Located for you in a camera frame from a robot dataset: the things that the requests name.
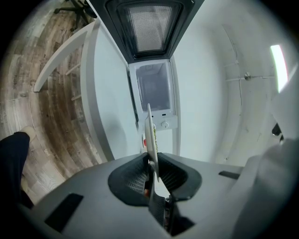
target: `black trouser leg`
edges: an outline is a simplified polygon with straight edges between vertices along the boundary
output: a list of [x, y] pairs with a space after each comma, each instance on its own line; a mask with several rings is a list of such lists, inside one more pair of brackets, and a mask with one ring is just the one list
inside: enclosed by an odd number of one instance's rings
[[21, 176], [29, 148], [29, 136], [16, 132], [0, 141], [0, 177], [4, 184], [6, 197], [16, 203], [32, 207], [32, 202], [25, 193], [21, 194]]

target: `wooden floor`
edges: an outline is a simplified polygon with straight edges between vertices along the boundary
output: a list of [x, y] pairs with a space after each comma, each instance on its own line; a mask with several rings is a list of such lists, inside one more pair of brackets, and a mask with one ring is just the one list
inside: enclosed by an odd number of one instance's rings
[[53, 14], [61, 6], [71, 3], [49, 0], [32, 13], [12, 41], [0, 75], [0, 139], [24, 126], [36, 130], [21, 183], [34, 203], [76, 172], [102, 163], [88, 132], [82, 101], [71, 101], [80, 94], [80, 69], [65, 75], [80, 62], [82, 49], [54, 70], [40, 93], [33, 92], [48, 59], [72, 35], [76, 16]]

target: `black slot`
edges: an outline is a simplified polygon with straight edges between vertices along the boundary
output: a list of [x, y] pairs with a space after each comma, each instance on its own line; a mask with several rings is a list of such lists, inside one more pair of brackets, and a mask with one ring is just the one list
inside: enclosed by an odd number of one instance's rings
[[221, 171], [219, 175], [224, 176], [224, 177], [229, 177], [232, 179], [237, 180], [240, 177], [240, 174], [232, 173], [232, 172], [227, 172], [227, 171]]
[[45, 223], [54, 230], [61, 232], [76, 208], [82, 201], [83, 196], [75, 193], [69, 194], [65, 200], [51, 213]]

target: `mesh grille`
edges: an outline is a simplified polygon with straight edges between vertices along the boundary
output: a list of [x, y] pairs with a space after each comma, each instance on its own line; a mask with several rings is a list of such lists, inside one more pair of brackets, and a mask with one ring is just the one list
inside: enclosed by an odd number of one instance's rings
[[172, 7], [140, 6], [128, 9], [138, 52], [163, 50]]

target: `ceiling light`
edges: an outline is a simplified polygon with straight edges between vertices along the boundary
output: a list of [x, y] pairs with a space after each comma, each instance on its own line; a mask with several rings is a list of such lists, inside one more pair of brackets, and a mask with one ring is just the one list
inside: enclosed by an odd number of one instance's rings
[[288, 82], [288, 73], [286, 71], [285, 59], [279, 45], [271, 46], [271, 51], [276, 66], [278, 92], [281, 92], [285, 84]]

